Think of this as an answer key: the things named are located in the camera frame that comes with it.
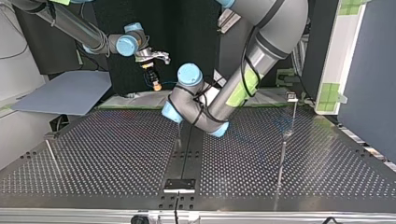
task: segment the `cable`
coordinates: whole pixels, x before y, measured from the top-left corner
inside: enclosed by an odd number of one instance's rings
[[[242,51],[242,57],[241,57],[242,82],[244,84],[245,91],[247,92],[247,95],[249,97],[253,97],[254,94],[251,94],[250,90],[248,89],[248,84],[247,84],[247,81],[246,81],[246,78],[245,78],[245,68],[246,68],[245,60],[247,59],[248,46],[249,46],[249,44],[251,42],[251,39],[252,39],[253,35],[256,33],[256,31],[257,31],[257,27],[253,26],[253,28],[251,29],[249,35],[247,36],[247,42],[245,43],[244,49]],[[257,83],[256,89],[258,89],[260,81],[262,79],[260,78],[260,74],[254,69],[254,67],[252,67],[251,64],[249,66],[250,66],[251,69],[253,69],[253,72],[254,72],[254,74],[257,77],[258,83]]]
[[[82,19],[84,19],[84,7],[85,7],[85,2],[81,4],[81,7],[79,8],[78,15],[81,16]]]
[[[108,72],[107,69],[105,69],[103,66],[101,66],[99,64],[99,62],[97,62],[95,59],[89,57],[85,52],[84,49],[82,48],[82,46],[79,45],[79,43],[76,41],[76,47],[78,50],[78,53],[81,55],[81,57],[84,57],[88,60],[90,60],[92,63],[94,63],[96,65],[96,70],[99,70],[98,68],[102,69],[105,72]]]
[[[4,6],[4,7],[8,8],[12,13],[15,13],[14,9],[13,9],[12,7],[10,7],[9,5],[7,5],[7,4],[1,3],[0,6]],[[7,56],[7,57],[1,57],[0,60],[5,60],[5,59],[11,59],[11,58],[18,57],[18,56],[22,55],[24,52],[26,52],[26,50],[28,50],[29,46],[28,46],[28,44],[27,44],[27,41],[26,41],[26,39],[25,39],[23,33],[22,33],[22,32],[17,28],[17,26],[11,21],[11,19],[10,19],[10,18],[8,17],[8,15],[3,11],[3,9],[0,8],[0,12],[3,14],[3,17],[6,18],[7,22],[15,29],[15,31],[16,31],[16,32],[25,40],[25,42],[26,42],[26,45],[25,45],[24,49],[23,49],[21,52],[16,53],[16,54],[14,54],[14,55]]]
[[[326,220],[324,220],[324,222],[322,224],[328,224],[328,223],[330,223],[330,221],[333,221],[335,224],[342,224],[341,222],[337,222],[337,220],[335,220],[334,217],[326,218]]]
[[[174,210],[174,213],[175,213],[175,223],[176,223],[176,224],[178,224],[178,215],[177,215],[178,196],[179,196],[179,194],[177,195],[176,206],[175,206],[175,210]]]
[[[296,76],[300,79],[301,86],[303,87],[306,95],[309,97],[309,100],[312,102],[313,105],[316,105],[314,99],[311,97],[311,95],[309,95],[308,91],[306,90],[305,85],[303,83],[303,79],[299,75]]]

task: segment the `green tape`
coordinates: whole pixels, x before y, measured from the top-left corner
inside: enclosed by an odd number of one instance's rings
[[[253,70],[248,69],[246,71],[245,81],[247,83],[247,89],[250,94],[256,93],[256,86],[258,84],[258,80]],[[246,99],[248,99],[248,93],[247,90],[245,90],[243,81],[240,81],[239,84],[236,86],[235,90],[233,90],[233,94],[231,94],[230,98],[228,98],[226,105],[238,107],[242,105],[242,103],[244,103]]]
[[[333,112],[339,102],[339,89],[338,83],[323,83],[317,111]]]
[[[54,2],[54,3],[62,4],[62,5],[65,5],[65,6],[69,6],[69,4],[70,4],[70,0],[50,0],[50,1]]]
[[[364,0],[342,0],[340,10],[338,11],[339,16],[347,15],[358,15],[361,5],[364,4]]]
[[[3,107],[0,107],[0,111],[11,109],[12,106],[13,105],[4,105]]]

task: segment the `white panel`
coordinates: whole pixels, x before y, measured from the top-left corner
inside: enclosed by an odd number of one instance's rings
[[[8,15],[18,29],[21,29],[12,11],[2,5],[0,5],[0,9]],[[1,11],[0,30],[0,58],[23,51],[26,41],[9,24]],[[29,49],[20,56],[0,59],[0,77],[0,102],[15,95],[34,90],[45,83]]]
[[[13,112],[0,119],[0,170],[38,146],[51,131],[55,115]]]

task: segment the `gray panel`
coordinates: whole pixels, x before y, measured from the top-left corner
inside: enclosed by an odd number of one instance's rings
[[[19,111],[84,116],[110,87],[108,72],[66,72],[23,97],[11,108]]]
[[[323,68],[327,58],[334,18],[339,0],[317,0],[306,50],[303,83],[309,95],[317,98]]]
[[[160,111],[95,112],[52,143],[56,161],[42,150],[4,170],[0,205],[157,209],[177,137]]]
[[[192,131],[191,141],[203,139],[191,144],[200,157],[183,175],[198,179],[199,191],[184,196],[193,209],[396,212],[395,173],[325,118],[299,108],[292,124],[290,115],[289,107],[243,109],[223,138]]]
[[[396,1],[367,4],[349,72],[339,120],[362,140],[396,162],[394,75]]]

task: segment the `black cable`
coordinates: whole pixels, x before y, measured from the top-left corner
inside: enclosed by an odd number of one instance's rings
[[[98,70],[98,68],[102,69],[105,72],[108,72],[107,69],[105,69],[103,66],[101,66],[99,64],[99,62],[97,62],[95,59],[91,58],[90,56],[88,56],[85,52],[84,49],[82,48],[82,46],[80,46],[77,41],[76,41],[76,47],[78,50],[78,53],[80,54],[81,57],[84,57],[88,60],[90,60],[92,63],[94,63],[96,65],[96,69]]]
[[[177,195],[177,199],[176,199],[176,206],[175,206],[175,223],[178,224],[178,215],[177,215],[177,205],[178,205],[178,195]]]
[[[4,7],[8,8],[10,11],[12,11],[12,12],[15,14],[15,11],[13,11],[12,8],[9,7],[8,5],[3,4],[3,5],[1,5],[1,6],[4,6]],[[0,9],[0,11],[1,11],[1,13],[3,14],[3,16],[6,18],[6,20],[8,21],[8,23],[15,29],[15,31],[16,31],[22,38],[24,38],[23,33],[15,26],[15,24],[11,21],[11,19],[10,19],[10,18],[8,17],[8,15],[4,12],[4,10],[3,10],[3,9]],[[26,45],[25,45],[24,49],[23,49],[21,52],[19,52],[19,53],[17,53],[17,54],[14,54],[14,55],[7,56],[7,57],[1,57],[0,60],[5,60],[5,59],[11,59],[11,58],[18,57],[18,56],[22,55],[24,52],[26,52],[26,50],[28,50],[28,48],[29,48],[29,46],[28,46],[27,41],[26,41]]]
[[[10,55],[10,56],[7,56],[7,57],[0,58],[0,60],[5,60],[5,59],[10,59],[10,58],[18,57],[18,56],[22,55],[24,52],[26,52],[27,49],[28,49],[28,45],[26,44],[25,48],[24,48],[23,51],[21,51],[20,53],[17,53],[17,54],[14,54],[14,55]]]
[[[324,222],[322,224],[329,224],[330,221],[333,221],[335,224],[342,224],[341,222],[337,222],[337,220],[335,220],[334,217],[328,217],[326,218],[326,220],[324,220]]]
[[[301,86],[303,87],[304,91],[306,92],[306,95],[309,97],[309,100],[312,102],[313,105],[316,105],[314,99],[311,97],[311,95],[309,95],[308,91],[306,90],[305,85],[303,83],[303,79],[298,74],[296,74],[295,76],[297,76],[300,79]]]
[[[252,39],[253,35],[256,33],[256,30],[257,30],[257,27],[256,27],[256,26],[253,26],[253,28],[251,29],[249,35],[247,36],[247,42],[245,43],[244,49],[243,49],[243,51],[242,51],[242,57],[241,57],[241,76],[242,76],[242,82],[243,82],[243,84],[244,84],[245,91],[247,92],[247,95],[248,95],[249,97],[253,97],[254,94],[251,94],[250,90],[248,89],[248,84],[247,84],[247,81],[246,81],[246,78],[245,78],[245,68],[246,68],[245,60],[246,60],[246,58],[247,58],[248,46],[250,45],[251,39]],[[260,81],[261,81],[260,74],[259,74],[255,69],[253,70],[253,72],[254,72],[254,74],[256,75],[257,80],[258,80],[258,84],[257,84],[257,86],[256,86],[256,89],[258,89],[259,84],[260,84]]]

